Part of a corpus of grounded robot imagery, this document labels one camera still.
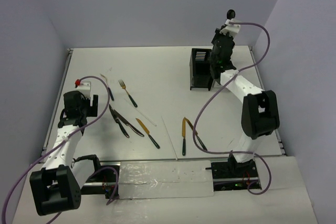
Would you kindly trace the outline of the black spoon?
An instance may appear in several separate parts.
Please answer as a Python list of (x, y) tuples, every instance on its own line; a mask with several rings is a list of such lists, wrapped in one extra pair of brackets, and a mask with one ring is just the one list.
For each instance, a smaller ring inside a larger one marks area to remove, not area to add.
[(235, 18), (235, 16), (236, 16), (236, 12), (233, 9), (229, 9), (227, 11), (227, 14), (226, 14), (227, 19), (232, 20)]

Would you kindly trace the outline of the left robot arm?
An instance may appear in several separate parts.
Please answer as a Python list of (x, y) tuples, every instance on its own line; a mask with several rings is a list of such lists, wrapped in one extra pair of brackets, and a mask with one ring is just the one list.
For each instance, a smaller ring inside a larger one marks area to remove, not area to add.
[(97, 181), (103, 169), (96, 155), (74, 158), (88, 117), (98, 115), (98, 95), (89, 98), (80, 91), (64, 94), (64, 108), (57, 124), (55, 151), (42, 168), (29, 178), (36, 211), (40, 216), (78, 209), (81, 188), (87, 179)]

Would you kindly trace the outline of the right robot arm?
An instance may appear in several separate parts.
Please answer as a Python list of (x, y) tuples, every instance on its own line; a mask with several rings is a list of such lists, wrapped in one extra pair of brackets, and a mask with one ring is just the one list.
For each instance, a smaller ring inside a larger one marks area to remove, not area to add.
[(213, 49), (208, 58), (213, 80), (222, 86), (230, 82), (226, 88), (242, 103), (243, 133), (233, 149), (235, 160), (228, 164), (228, 171), (233, 177), (240, 177), (245, 173), (245, 163), (253, 158), (266, 136), (271, 135), (280, 125), (276, 94), (255, 86), (241, 76), (231, 61), (234, 37), (239, 30), (239, 25), (232, 24), (217, 28), (212, 39)]

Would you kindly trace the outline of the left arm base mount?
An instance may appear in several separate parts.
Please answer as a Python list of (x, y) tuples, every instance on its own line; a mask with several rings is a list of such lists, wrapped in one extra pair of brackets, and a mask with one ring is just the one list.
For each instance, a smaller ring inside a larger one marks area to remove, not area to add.
[(85, 184), (81, 188), (82, 195), (104, 195), (106, 199), (111, 201), (119, 198), (118, 189), (115, 193), (113, 191), (116, 186), (117, 177), (113, 170), (107, 169), (107, 167), (113, 167), (117, 175), (119, 175), (118, 165), (101, 165), (98, 157), (96, 155), (86, 155), (78, 158), (73, 158), (71, 162), (72, 168), (78, 168), (78, 163), (83, 161), (90, 161), (94, 166), (94, 172), (100, 171), (93, 176), (90, 176)]

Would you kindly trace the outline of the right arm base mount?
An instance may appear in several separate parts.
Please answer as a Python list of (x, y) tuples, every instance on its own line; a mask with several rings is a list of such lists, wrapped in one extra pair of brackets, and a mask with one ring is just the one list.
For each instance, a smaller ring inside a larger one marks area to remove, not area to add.
[(238, 163), (230, 154), (227, 161), (211, 162), (205, 169), (212, 172), (214, 191), (261, 189), (253, 159)]

